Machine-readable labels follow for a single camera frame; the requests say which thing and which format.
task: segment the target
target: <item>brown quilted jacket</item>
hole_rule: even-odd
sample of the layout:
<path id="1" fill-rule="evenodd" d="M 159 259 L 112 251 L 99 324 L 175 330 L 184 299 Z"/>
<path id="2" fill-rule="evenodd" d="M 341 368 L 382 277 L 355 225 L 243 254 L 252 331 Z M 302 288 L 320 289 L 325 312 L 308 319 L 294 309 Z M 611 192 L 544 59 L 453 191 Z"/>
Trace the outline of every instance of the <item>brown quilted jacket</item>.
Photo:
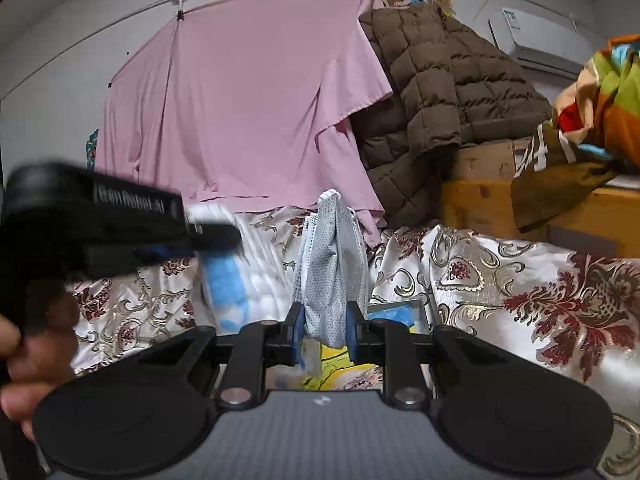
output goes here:
<path id="1" fill-rule="evenodd" d="M 440 187 L 464 142 L 532 135 L 551 106 L 509 56 L 433 4 L 360 17 L 394 95 L 351 116 L 390 228 L 439 218 Z"/>

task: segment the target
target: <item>air conditioner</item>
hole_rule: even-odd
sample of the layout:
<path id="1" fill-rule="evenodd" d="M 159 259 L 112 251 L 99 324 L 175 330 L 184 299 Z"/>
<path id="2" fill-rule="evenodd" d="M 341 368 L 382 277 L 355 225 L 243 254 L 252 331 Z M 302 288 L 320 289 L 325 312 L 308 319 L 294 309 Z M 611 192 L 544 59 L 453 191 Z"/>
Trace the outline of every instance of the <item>air conditioner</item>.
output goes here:
<path id="1" fill-rule="evenodd" d="M 494 43 L 522 66 L 575 79 L 593 47 L 572 28 L 521 10 L 503 9 L 489 19 Z"/>

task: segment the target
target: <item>silver bolt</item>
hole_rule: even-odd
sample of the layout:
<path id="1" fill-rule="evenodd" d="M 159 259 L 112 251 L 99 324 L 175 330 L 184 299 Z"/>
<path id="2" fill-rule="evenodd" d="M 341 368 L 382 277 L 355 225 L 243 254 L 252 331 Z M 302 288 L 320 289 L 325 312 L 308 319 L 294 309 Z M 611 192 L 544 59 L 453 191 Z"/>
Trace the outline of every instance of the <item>silver bolt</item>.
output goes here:
<path id="1" fill-rule="evenodd" d="M 244 388 L 227 388 L 220 393 L 220 399 L 224 400 L 227 404 L 236 406 L 251 400 L 251 392 Z"/>
<path id="2" fill-rule="evenodd" d="M 415 406 L 426 399 L 426 395 L 422 390 L 413 387 L 401 388 L 396 391 L 394 397 L 397 401 L 405 406 Z"/>

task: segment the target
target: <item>black circular cover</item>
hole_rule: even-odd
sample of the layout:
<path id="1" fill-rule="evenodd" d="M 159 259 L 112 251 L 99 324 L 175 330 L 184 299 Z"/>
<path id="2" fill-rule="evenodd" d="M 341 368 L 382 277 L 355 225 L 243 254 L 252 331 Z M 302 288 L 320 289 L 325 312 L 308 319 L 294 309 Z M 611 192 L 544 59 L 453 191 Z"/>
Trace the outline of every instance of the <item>black circular cover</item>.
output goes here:
<path id="1" fill-rule="evenodd" d="M 552 372 L 529 378 L 513 365 L 492 368 L 443 398 L 438 426 L 458 452 L 512 474 L 560 475 L 597 465 L 613 431 L 598 394 L 556 381 Z"/>
<path id="2" fill-rule="evenodd" d="M 53 391 L 33 418 L 44 455 L 72 474 L 150 474 L 183 459 L 209 427 L 206 402 L 188 384 L 76 384 Z"/>

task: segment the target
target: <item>gray gripper base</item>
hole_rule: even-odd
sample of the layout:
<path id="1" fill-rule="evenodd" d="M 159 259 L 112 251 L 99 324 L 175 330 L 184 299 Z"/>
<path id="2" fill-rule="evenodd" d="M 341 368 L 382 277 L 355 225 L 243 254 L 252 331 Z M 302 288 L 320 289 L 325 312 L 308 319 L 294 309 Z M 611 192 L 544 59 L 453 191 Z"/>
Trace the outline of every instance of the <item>gray gripper base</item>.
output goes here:
<path id="1" fill-rule="evenodd" d="M 168 406 L 179 410 L 180 406 Z M 105 447 L 117 453 L 118 443 Z M 71 480 L 54 473 L 51 480 Z M 145 480 L 504 480 L 460 458 L 427 416 L 383 404 L 376 391 L 274 391 L 225 413 L 183 462 Z M 594 471 L 562 480 L 598 480 Z"/>

